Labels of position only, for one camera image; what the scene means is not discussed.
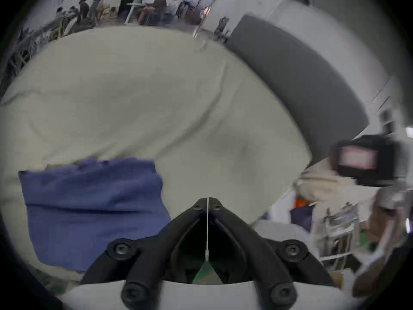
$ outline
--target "white panel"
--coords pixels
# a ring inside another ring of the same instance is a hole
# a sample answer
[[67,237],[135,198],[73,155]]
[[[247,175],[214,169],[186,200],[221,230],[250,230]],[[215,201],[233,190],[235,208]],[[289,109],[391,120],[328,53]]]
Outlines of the white panel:
[[226,30],[232,32],[241,18],[246,14],[252,14],[261,19],[268,19],[283,0],[236,0]]

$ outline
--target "bolt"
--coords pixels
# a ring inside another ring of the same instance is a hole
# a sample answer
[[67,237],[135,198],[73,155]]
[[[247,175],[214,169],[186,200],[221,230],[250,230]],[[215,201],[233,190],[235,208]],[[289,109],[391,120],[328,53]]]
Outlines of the bolt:
[[118,255],[126,255],[129,252],[129,246],[126,243],[119,243],[115,247],[115,252]]
[[296,298],[296,292],[290,283],[278,284],[270,292],[271,302],[279,305],[290,305],[295,302]]
[[285,252],[288,256],[297,256],[298,254],[300,254],[300,247],[295,244],[288,245],[285,248]]
[[129,304],[147,300],[146,288],[137,284],[127,284],[122,291],[122,298]]

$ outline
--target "blue towel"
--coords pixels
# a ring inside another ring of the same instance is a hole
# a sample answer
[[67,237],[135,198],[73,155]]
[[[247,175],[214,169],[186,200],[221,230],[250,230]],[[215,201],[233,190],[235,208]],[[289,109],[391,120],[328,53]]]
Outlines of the blue towel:
[[152,161],[86,160],[19,178],[30,239],[47,265],[85,272],[111,241],[156,235],[171,220]]

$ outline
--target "fabric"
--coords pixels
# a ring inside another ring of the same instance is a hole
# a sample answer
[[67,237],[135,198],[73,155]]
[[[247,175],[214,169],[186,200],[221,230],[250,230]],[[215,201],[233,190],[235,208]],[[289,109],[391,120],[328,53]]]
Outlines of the fabric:
[[74,280],[36,258],[18,171],[151,158],[171,218],[213,196],[252,223],[310,161],[288,111],[242,61],[202,37],[145,26],[95,28],[46,46],[5,93],[0,136],[0,208],[14,248]]
[[338,175],[327,158],[307,168],[294,182],[294,189],[308,202],[317,202],[313,222],[322,220],[327,209],[338,213],[347,202],[359,204],[362,222],[370,216],[370,204],[379,188],[356,185],[354,179]]
[[313,216],[314,205],[305,205],[294,208],[290,211],[291,224],[296,224],[305,229],[308,233],[311,231],[311,221]]
[[86,160],[19,178],[30,239],[47,265],[86,271],[113,240],[156,235],[171,220],[152,161]]

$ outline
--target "bed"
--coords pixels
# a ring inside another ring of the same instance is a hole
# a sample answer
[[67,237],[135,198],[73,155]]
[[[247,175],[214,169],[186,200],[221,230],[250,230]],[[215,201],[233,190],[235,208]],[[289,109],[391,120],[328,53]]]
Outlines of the bed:
[[28,264],[37,260],[19,170],[84,158],[153,159],[172,218],[214,196],[258,219],[310,162],[288,111],[221,45],[150,27],[95,28],[49,44],[12,83],[0,107],[0,205]]

